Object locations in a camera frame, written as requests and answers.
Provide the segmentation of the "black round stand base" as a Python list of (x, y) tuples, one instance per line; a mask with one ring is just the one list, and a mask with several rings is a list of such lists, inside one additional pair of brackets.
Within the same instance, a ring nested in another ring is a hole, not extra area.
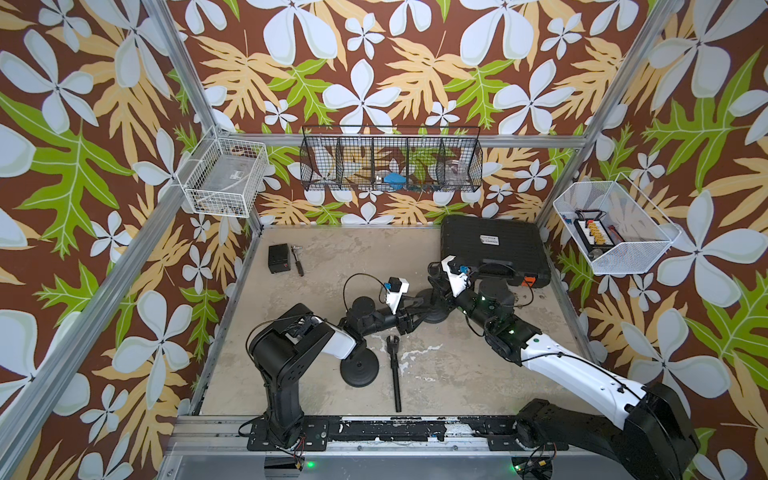
[(440, 324), (444, 322), (451, 313), (449, 305), (442, 297), (433, 297), (432, 289), (424, 289), (420, 291), (416, 298), (421, 301), (421, 304), (416, 307), (416, 317), (422, 323), (433, 325)]

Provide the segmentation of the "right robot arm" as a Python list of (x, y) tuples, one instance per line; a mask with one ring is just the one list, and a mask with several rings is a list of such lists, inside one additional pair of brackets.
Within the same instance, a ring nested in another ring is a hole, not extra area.
[(669, 387), (616, 375), (562, 347), (514, 310), (476, 292), (465, 274), (447, 275), (448, 309), (479, 326), (502, 359), (538, 373), (594, 413), (534, 399), (515, 416), (515, 434), (527, 448), (567, 444), (619, 463), (635, 479), (680, 479), (699, 451), (681, 400)]

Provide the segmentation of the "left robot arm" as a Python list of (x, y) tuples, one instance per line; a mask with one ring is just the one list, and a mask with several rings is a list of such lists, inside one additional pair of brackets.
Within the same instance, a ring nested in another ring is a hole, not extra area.
[(265, 441), (280, 448), (299, 441), (305, 418), (299, 382), (319, 355), (340, 360), (341, 377), (347, 385), (366, 387), (378, 376), (379, 360), (367, 347), (365, 337), (391, 328), (401, 334), (411, 333), (429, 311), (423, 297), (407, 296), (394, 307), (378, 309), (372, 298), (362, 296), (354, 300), (337, 325), (302, 303), (271, 322), (246, 346), (266, 390)]

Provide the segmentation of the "black microphone stand pole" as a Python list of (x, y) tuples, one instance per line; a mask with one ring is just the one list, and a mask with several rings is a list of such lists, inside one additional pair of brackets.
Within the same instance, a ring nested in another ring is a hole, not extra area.
[(442, 264), (440, 261), (430, 262), (427, 267), (428, 282), (431, 285), (433, 291), (439, 295), (443, 291), (443, 274)]

